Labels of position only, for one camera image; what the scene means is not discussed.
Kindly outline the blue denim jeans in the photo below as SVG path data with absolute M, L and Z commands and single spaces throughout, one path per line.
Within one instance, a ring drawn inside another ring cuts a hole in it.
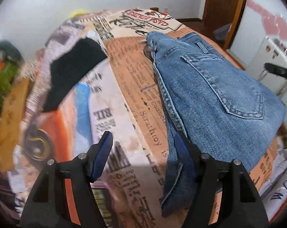
M 147 43 L 165 108 L 169 156 L 162 216 L 188 208 L 196 169 L 186 166 L 174 138 L 183 132 L 201 152 L 251 171 L 285 119 L 286 106 L 261 82 L 233 66 L 196 33 L 174 39 L 152 31 Z

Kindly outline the bamboo lap desk tray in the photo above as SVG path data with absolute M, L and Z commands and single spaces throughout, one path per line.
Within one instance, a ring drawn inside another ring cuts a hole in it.
M 14 169 L 13 150 L 19 142 L 19 124 L 23 120 L 30 79 L 25 77 L 5 97 L 0 120 L 1 171 Z

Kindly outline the black folded garment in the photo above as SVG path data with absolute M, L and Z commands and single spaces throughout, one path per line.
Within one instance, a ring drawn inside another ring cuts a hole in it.
M 99 43 L 85 38 L 51 64 L 51 88 L 43 112 L 55 111 L 69 91 L 96 65 L 107 58 Z

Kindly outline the green leaf pattern bag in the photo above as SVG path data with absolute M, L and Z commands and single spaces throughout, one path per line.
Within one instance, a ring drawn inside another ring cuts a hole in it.
M 13 86 L 15 76 L 19 72 L 17 63 L 5 61 L 3 68 L 0 71 L 0 112 L 2 111 L 2 104 Z

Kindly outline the brown wooden door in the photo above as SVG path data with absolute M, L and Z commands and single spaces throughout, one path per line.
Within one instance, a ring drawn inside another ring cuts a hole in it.
M 223 49 L 230 48 L 240 24 L 246 0 L 205 0 L 202 23 L 211 32 L 231 24 Z

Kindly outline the newspaper print bed cover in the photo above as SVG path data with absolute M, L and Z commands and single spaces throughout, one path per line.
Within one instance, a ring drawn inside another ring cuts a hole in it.
M 169 144 L 147 43 L 152 31 L 174 39 L 196 33 L 235 66 L 215 42 L 157 12 L 127 9 L 66 22 L 45 48 L 27 100 L 22 145 L 14 149 L 15 166 L 23 176 L 10 184 L 19 201 L 26 204 L 49 160 L 70 161 L 109 131 L 112 149 L 101 177 L 91 184 L 106 227 L 183 227 L 191 205 L 163 217 L 160 204 Z M 55 111 L 43 112 L 51 64 L 85 38 L 99 43 L 107 58 L 69 91 Z

